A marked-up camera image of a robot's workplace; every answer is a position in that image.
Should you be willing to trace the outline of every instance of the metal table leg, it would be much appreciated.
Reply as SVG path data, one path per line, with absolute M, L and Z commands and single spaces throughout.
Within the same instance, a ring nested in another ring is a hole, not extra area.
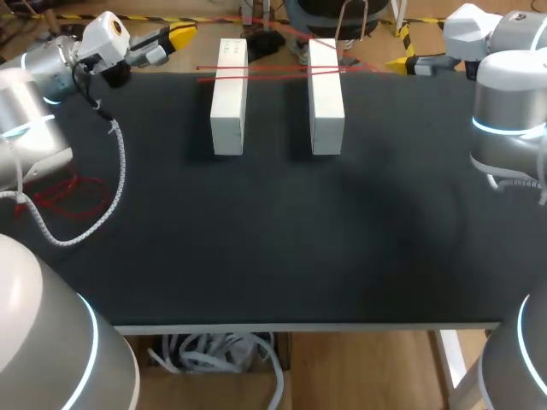
M 254 0 L 241 0 L 241 19 L 244 26 L 253 24 L 253 2 Z
M 395 17 L 395 37 L 399 37 L 401 33 L 401 27 L 403 26 L 404 15 L 407 12 L 407 1 L 401 0 L 401 7 L 397 6 L 397 0 L 391 0 L 391 7 L 393 8 L 393 16 Z

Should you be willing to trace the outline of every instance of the yellow and black tape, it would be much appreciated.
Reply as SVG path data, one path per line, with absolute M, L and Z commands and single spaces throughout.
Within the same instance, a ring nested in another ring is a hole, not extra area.
M 416 52 L 412 42 L 410 41 L 410 30 L 408 23 L 403 23 L 403 26 L 401 27 L 401 38 L 403 39 L 404 49 L 407 51 L 407 57 L 415 56 Z
M 99 15 L 56 15 L 58 20 L 95 20 Z M 41 19 L 42 15 L 12 15 L 3 14 L 0 15 L 2 19 L 16 19 L 16 18 L 32 18 Z M 207 19 L 202 17 L 149 17 L 144 15 L 117 15 L 121 21 L 148 21 L 152 23 L 215 23 L 215 24 L 232 24 L 239 23 L 241 18 L 239 17 L 224 17 L 221 19 Z

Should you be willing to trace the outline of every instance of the wooden floor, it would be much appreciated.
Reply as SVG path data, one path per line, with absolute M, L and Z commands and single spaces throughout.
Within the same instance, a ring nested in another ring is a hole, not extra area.
M 409 0 L 408 17 L 445 17 L 464 3 L 461 0 Z M 529 10 L 528 0 L 479 0 L 482 9 L 500 14 L 512 9 Z M 105 9 L 131 15 L 222 16 L 234 15 L 238 0 L 91 0 L 72 5 L 65 12 L 97 13 Z M 547 10 L 547 0 L 536 7 Z M 133 34 L 143 34 L 161 25 L 129 22 Z M 44 29 L 37 27 L 35 32 Z M 3 56 L 19 55 L 34 33 L 16 38 Z M 162 67 L 146 71 L 192 72 L 196 65 L 215 65 L 220 38 L 239 37 L 237 25 L 200 26 L 189 47 Z M 442 34 L 433 24 L 410 27 L 418 54 L 444 51 Z M 371 36 L 354 46 L 351 54 L 371 62 L 381 70 L 385 63 L 405 56 L 400 38 L 392 26 L 380 26 Z M 260 61 L 261 64 L 294 64 L 288 49 Z M 471 366 L 484 346 L 483 331 L 459 332 L 467 366 Z M 425 331 L 367 333 L 298 333 L 293 337 L 291 370 L 285 373 L 285 394 L 281 408 L 314 410 L 440 410 L 445 407 L 443 386 L 438 379 L 435 349 Z M 261 409 L 274 392 L 271 372 L 245 375 L 172 376 L 161 370 L 143 373 L 138 410 L 222 408 Z

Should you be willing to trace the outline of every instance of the black table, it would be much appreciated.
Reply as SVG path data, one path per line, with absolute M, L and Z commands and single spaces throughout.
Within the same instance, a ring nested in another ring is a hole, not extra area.
M 547 212 L 471 165 L 473 83 L 347 74 L 342 86 L 342 155 L 319 158 L 305 80 L 250 83 L 244 154 L 230 158 L 213 156 L 213 85 L 197 76 L 96 90 L 126 141 L 114 217 L 56 249 L 3 202 L 0 231 L 118 326 L 499 321 L 547 266 Z M 79 171 L 114 190 L 109 124 L 79 96 L 56 117 Z M 44 217 L 61 239 L 91 223 Z

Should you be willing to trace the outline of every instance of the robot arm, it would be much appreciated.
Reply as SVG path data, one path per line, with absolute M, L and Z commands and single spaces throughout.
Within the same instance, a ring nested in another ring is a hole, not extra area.
M 0 69 L 28 70 L 44 100 L 55 105 L 77 92 L 73 71 L 74 79 L 81 85 L 87 81 L 87 74 L 101 74 L 116 88 L 129 80 L 131 67 L 164 64 L 171 54 L 184 48 L 196 32 L 193 25 L 175 23 L 147 36 L 132 38 L 120 19 L 107 11 L 85 28 L 81 42 L 60 36 L 6 62 Z
M 543 177 L 538 158 L 547 121 L 546 28 L 547 15 L 513 11 L 502 17 L 472 4 L 445 22 L 447 55 L 464 60 L 468 78 L 477 81 L 471 160 L 483 173 Z

